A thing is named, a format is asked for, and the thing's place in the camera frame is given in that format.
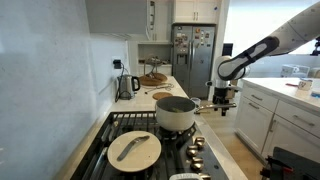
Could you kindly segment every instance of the stove knob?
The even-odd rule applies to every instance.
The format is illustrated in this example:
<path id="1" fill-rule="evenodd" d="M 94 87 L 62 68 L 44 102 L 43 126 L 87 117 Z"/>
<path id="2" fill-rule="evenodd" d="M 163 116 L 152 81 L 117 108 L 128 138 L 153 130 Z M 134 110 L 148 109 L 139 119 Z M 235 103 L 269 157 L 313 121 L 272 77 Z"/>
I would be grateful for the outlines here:
<path id="1" fill-rule="evenodd" d="M 198 146 L 191 145 L 187 147 L 187 155 L 191 157 L 195 157 L 198 155 Z"/>
<path id="2" fill-rule="evenodd" d="M 191 169 L 193 169 L 195 171 L 201 171 L 204 167 L 203 159 L 198 158 L 198 157 L 193 157 L 191 164 L 190 164 L 190 167 L 191 167 Z"/>
<path id="3" fill-rule="evenodd" d="M 198 174 L 203 180 L 211 180 L 211 176 L 209 174 L 205 173 L 199 173 Z"/>
<path id="4" fill-rule="evenodd" d="M 196 137 L 194 144 L 199 147 L 199 149 L 202 149 L 204 147 L 205 143 L 205 138 L 204 137 Z"/>

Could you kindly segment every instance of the white countertop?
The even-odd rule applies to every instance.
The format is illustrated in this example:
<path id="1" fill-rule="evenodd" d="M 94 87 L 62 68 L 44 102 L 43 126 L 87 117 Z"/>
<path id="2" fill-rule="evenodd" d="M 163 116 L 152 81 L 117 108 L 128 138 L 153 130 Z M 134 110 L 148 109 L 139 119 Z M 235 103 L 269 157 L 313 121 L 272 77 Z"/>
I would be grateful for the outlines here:
<path id="1" fill-rule="evenodd" d="M 320 98 L 311 96 L 313 88 L 320 88 L 320 79 L 313 80 L 309 91 L 299 90 L 297 87 L 288 86 L 287 83 L 298 85 L 299 78 L 244 78 L 245 84 L 270 93 L 279 100 L 292 103 L 304 110 L 320 116 Z"/>
<path id="2" fill-rule="evenodd" d="M 133 99 L 118 100 L 117 103 L 114 103 L 111 106 L 111 108 L 104 113 L 104 117 L 102 117 L 101 119 L 105 120 L 108 114 L 114 111 L 154 111 L 156 100 L 152 98 L 152 95 L 156 92 L 169 92 L 174 96 L 188 97 L 173 77 L 169 76 L 166 83 L 171 83 L 174 87 L 170 91 L 167 91 L 165 89 L 157 89 L 154 91 L 150 91 L 148 94 L 145 94 L 146 91 L 151 90 L 154 87 L 142 86 Z M 237 165 L 237 163 L 230 155 L 230 153 L 219 140 L 217 135 L 213 132 L 208 123 L 205 121 L 205 119 L 203 119 L 201 115 L 195 116 L 196 124 L 198 125 L 202 134 L 205 135 L 206 142 L 211 147 L 213 153 L 215 154 L 222 168 L 226 172 L 228 178 L 230 180 L 247 179 L 244 173 Z M 78 166 L 84 153 L 87 151 L 89 145 L 91 144 L 95 134 L 100 129 L 103 120 L 101 122 L 97 122 L 93 126 L 93 128 L 88 133 L 88 136 L 84 138 L 82 145 L 80 145 L 79 148 L 75 150 L 73 157 L 70 158 L 70 161 L 72 162 L 67 163 L 68 165 L 65 166 L 65 168 L 67 169 L 64 170 L 65 173 L 63 173 L 63 175 L 58 176 L 58 178 L 62 177 L 63 179 L 70 179 L 73 172 L 75 171 L 75 168 Z"/>

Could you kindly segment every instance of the stainless steel refrigerator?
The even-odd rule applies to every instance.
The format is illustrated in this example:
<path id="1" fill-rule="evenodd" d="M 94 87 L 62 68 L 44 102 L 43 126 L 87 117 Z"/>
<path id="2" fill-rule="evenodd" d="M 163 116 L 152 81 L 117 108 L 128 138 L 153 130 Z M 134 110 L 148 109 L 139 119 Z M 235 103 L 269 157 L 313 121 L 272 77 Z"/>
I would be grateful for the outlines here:
<path id="1" fill-rule="evenodd" d="M 189 97 L 208 98 L 215 27 L 175 25 L 172 33 L 172 75 Z"/>

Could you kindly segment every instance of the wall outlet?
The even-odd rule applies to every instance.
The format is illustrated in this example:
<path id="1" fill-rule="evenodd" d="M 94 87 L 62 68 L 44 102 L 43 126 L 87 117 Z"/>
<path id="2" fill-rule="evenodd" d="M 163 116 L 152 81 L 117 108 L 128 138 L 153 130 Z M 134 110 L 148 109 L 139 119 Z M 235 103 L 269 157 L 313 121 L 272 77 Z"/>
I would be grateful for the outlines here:
<path id="1" fill-rule="evenodd" d="M 120 59 L 113 60 L 113 66 L 115 69 L 121 69 L 121 60 Z"/>
<path id="2" fill-rule="evenodd" d="M 112 56 L 112 62 L 114 69 L 121 69 L 121 58 L 120 56 Z"/>

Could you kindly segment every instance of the floor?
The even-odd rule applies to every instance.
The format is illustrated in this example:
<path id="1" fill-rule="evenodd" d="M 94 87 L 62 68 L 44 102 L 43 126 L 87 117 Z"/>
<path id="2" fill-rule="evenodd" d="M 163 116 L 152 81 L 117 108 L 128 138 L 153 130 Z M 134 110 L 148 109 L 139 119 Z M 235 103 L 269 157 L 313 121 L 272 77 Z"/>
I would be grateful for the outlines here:
<path id="1" fill-rule="evenodd" d="M 237 103 L 239 102 L 239 99 L 240 93 L 237 93 L 233 102 Z M 201 105 L 206 104 L 212 103 L 201 101 Z M 208 109 L 202 111 L 203 113 L 201 113 L 201 115 L 220 138 L 221 142 L 227 148 L 247 178 L 249 180 L 261 179 L 259 172 L 263 167 L 262 163 L 248 150 L 234 133 L 237 108 L 228 110 L 226 116 L 221 116 L 221 110 L 214 111 L 213 109 Z"/>

